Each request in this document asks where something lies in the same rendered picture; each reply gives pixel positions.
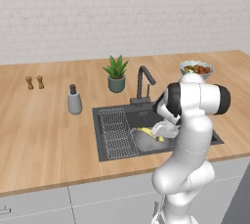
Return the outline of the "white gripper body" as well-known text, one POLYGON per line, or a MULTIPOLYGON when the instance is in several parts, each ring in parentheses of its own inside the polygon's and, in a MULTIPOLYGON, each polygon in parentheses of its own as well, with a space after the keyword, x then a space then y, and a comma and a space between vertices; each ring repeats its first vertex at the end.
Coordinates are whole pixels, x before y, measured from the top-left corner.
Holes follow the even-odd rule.
POLYGON ((170 121, 159 121, 152 128, 151 133, 156 137, 175 138, 179 133, 179 127, 170 121))

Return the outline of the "yellow banana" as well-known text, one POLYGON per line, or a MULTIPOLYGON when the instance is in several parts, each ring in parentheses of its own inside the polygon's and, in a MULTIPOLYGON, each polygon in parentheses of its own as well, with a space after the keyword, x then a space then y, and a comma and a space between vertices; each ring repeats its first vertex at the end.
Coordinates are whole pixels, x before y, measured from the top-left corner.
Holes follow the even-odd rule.
POLYGON ((158 142, 162 142, 162 143, 164 142, 164 137, 161 137, 161 136, 160 137, 156 137, 155 135, 153 135, 151 133, 151 130, 149 128, 147 128, 147 127, 138 127, 137 129, 140 130, 140 131, 142 131, 142 132, 144 132, 148 136, 154 138, 158 142))

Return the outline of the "dark grey sink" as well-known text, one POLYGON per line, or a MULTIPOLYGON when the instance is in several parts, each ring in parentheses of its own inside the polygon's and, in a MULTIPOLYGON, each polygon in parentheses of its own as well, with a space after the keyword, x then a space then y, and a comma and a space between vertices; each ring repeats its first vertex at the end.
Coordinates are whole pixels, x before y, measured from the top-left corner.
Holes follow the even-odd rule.
POLYGON ((172 152, 176 138, 160 141, 142 131, 162 119, 151 104, 93 108, 99 161, 172 152))

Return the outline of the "black sink faucet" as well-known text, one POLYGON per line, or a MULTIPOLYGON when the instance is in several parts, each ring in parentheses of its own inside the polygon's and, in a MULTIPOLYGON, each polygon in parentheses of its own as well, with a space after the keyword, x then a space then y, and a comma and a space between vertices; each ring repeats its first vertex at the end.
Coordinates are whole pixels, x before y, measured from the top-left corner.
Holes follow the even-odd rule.
POLYGON ((130 104, 140 107, 142 104, 148 104, 150 102, 149 87, 155 85, 156 81, 145 66, 140 66, 138 71, 138 83, 137 83, 137 97, 130 99, 130 104), (143 76, 146 77, 148 81, 146 96, 142 95, 143 92, 143 76))

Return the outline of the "bowl of fruit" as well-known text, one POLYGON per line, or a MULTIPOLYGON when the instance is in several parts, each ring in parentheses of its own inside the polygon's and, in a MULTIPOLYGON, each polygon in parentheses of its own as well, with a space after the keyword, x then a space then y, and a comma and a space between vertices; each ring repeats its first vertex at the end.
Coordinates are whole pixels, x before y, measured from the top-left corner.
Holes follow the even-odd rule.
POLYGON ((213 67, 207 63, 200 61, 184 61, 180 63, 180 71, 182 75, 187 73, 196 73, 206 79, 214 71, 213 67))

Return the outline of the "green potted plant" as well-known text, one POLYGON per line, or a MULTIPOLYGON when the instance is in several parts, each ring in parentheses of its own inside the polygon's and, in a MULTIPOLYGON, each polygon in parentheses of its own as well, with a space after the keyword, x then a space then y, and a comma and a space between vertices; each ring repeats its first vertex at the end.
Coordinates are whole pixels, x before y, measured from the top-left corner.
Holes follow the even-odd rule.
POLYGON ((125 71, 127 62, 123 62, 123 57, 119 56, 115 60, 112 56, 109 57, 109 65, 104 67, 108 73, 107 86, 113 93, 120 93, 125 88, 125 71))

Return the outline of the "grey cupboard door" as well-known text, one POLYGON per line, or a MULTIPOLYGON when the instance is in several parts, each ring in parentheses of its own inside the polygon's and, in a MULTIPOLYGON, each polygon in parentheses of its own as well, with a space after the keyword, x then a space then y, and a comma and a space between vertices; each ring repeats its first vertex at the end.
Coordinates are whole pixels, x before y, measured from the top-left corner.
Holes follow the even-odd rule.
MULTIPOLYGON (((250 157, 217 161, 216 178, 191 203, 199 224, 222 224, 250 157)), ((71 186, 76 224, 150 224, 154 204, 161 200, 149 173, 71 186)))

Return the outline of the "grey soap dispenser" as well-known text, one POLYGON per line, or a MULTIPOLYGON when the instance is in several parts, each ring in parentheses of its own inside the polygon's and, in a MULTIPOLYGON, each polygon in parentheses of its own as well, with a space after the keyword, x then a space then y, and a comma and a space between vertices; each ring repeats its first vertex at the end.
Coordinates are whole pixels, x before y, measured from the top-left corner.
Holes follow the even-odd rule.
POLYGON ((80 93, 76 90, 74 84, 69 85, 69 92, 67 95, 68 111, 71 114, 80 114, 82 112, 82 101, 80 93))

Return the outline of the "wooden pepper shaker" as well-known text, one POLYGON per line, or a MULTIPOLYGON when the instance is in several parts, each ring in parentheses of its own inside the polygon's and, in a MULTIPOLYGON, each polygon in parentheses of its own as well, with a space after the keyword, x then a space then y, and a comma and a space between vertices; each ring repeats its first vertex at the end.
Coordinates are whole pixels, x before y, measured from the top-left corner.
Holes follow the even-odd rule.
POLYGON ((44 84, 43 84, 43 77, 41 75, 38 75, 36 77, 38 83, 39 83, 39 89, 44 89, 44 84))

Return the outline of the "wooden salt shaker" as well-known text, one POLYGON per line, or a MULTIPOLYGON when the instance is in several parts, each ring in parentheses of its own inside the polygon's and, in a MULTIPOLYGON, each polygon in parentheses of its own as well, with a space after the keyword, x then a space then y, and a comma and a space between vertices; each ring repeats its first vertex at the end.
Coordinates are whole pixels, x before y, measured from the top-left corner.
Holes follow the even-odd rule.
POLYGON ((34 87, 33 87, 33 84, 32 84, 32 78, 31 78, 31 76, 27 76, 25 78, 25 80, 27 82, 28 90, 33 90, 34 87))

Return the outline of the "grey cupboard drawer front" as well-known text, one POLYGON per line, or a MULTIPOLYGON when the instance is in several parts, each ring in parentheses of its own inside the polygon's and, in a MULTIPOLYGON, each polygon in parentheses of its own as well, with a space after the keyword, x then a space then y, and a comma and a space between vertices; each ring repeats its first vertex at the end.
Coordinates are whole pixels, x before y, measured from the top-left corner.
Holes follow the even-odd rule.
POLYGON ((0 224, 75 224, 67 188, 0 198, 0 224))

